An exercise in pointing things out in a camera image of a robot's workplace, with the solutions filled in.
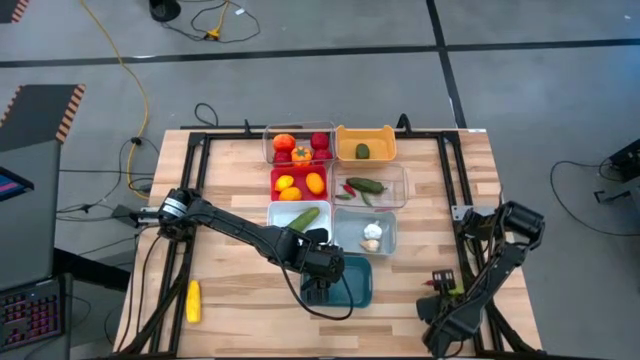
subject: garlic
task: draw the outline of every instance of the garlic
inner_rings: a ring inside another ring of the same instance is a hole
[[[368,252],[377,252],[380,247],[380,242],[378,240],[365,240],[360,243],[360,246]]]
[[[373,224],[367,225],[364,228],[364,238],[367,240],[380,240],[382,237],[382,228],[380,228],[380,221],[376,221]]]

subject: concrete floor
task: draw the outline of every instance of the concrete floor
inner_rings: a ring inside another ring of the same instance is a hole
[[[436,43],[421,0],[236,0],[259,19],[262,33],[230,45],[191,42],[161,28],[148,16],[144,0],[87,2],[124,56]],[[632,0],[435,3],[447,44],[640,38],[640,5]],[[185,26],[206,6],[184,3],[175,25]],[[225,31],[244,36],[252,23],[230,13]],[[0,63],[112,56],[76,0],[31,0],[20,23],[0,25]],[[561,355],[637,358],[640,238],[605,236],[577,224],[553,198],[549,170],[558,160],[599,163],[638,138],[640,47],[451,52],[449,57],[467,125],[489,131],[505,197],[546,215],[543,245],[524,266],[544,348]],[[214,106],[221,124],[228,125],[244,119],[254,124],[335,119],[348,126],[380,126],[394,124],[405,112],[415,127],[456,126],[435,52],[165,62],[132,69],[150,100],[145,136],[158,145],[165,130],[197,124],[193,107],[201,101]],[[63,168],[117,168],[118,149],[142,121],[135,83],[115,65],[5,67],[0,79],[0,103],[20,84],[87,85],[63,147]],[[155,161],[155,152],[143,148],[134,169],[152,172]],[[558,191],[579,217],[610,231],[640,232],[638,214],[625,200],[595,203],[592,192],[608,184],[594,171],[558,171]],[[116,179],[62,174],[59,207],[95,201]],[[79,190],[86,183],[93,186]],[[121,186],[107,204],[135,208],[143,202]],[[92,215],[103,215],[100,211]],[[80,253],[131,234],[115,221],[60,222],[56,244]],[[124,243],[90,257],[124,263],[132,246]],[[116,308],[108,322],[113,334],[123,295],[83,284],[75,289],[92,302],[93,311],[74,331],[72,357],[105,355],[110,347],[103,321]],[[76,318],[86,311],[82,305],[76,309]]]

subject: green chili pepper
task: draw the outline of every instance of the green chili pepper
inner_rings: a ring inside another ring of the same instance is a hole
[[[340,200],[351,200],[351,199],[353,199],[353,195],[351,195],[351,194],[340,194],[340,195],[336,195],[336,198],[338,198]]]

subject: butcher block tabletop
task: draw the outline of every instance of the butcher block tabletop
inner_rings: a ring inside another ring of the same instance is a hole
[[[179,186],[188,137],[186,130],[166,132],[150,206],[160,205],[169,190]],[[475,205],[497,206],[500,182],[487,133],[461,130],[460,141]],[[461,283],[460,269],[436,141],[398,139],[397,149],[394,162],[407,171],[409,201],[397,211],[395,253],[390,257],[368,257],[373,266],[371,305],[354,309],[345,321],[310,315],[296,303],[278,266],[268,263],[253,247],[201,227],[195,243],[191,279],[200,282],[202,321],[188,324],[183,320],[178,356],[430,355],[421,341],[428,325],[418,319],[415,302],[420,297],[436,294],[422,285],[431,279],[432,271],[454,269]],[[462,204],[453,149],[449,148],[447,153],[458,203]],[[196,178],[199,158],[200,153],[196,152],[192,181]],[[261,140],[214,140],[208,161],[203,197],[238,216],[266,224],[272,167],[264,160]],[[140,286],[142,268],[156,231],[149,229],[140,236],[132,277],[134,286],[133,290],[129,289],[133,291],[133,316],[123,348],[136,332],[143,290]],[[140,327],[156,308],[167,248],[168,241],[160,240],[149,256]],[[299,275],[291,273],[291,280],[298,284]],[[129,296],[128,293],[114,351],[125,333]],[[502,286],[495,303],[522,338],[532,347],[540,348],[521,268]],[[330,315],[348,311],[347,308],[314,309]],[[172,306],[164,321],[160,350],[168,348],[173,312]],[[490,348],[488,334],[484,339],[485,347]],[[458,347],[453,343],[449,353]],[[471,340],[464,343],[460,354],[474,355]]]

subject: chili pepper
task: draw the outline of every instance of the chili pepper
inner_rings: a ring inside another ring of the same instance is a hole
[[[353,188],[351,187],[351,185],[348,184],[344,184],[342,185],[342,188],[344,189],[344,191],[348,192],[349,194],[351,194],[351,196],[356,197],[356,191],[353,190]]]
[[[373,206],[371,205],[371,200],[369,200],[369,197],[367,196],[367,194],[360,191],[360,195],[362,195],[362,201],[364,201],[364,203],[367,204],[367,206]]]
[[[353,199],[353,195],[351,195],[351,194],[340,194],[340,195],[336,195],[336,198],[338,198],[340,200],[351,200],[351,199]]]

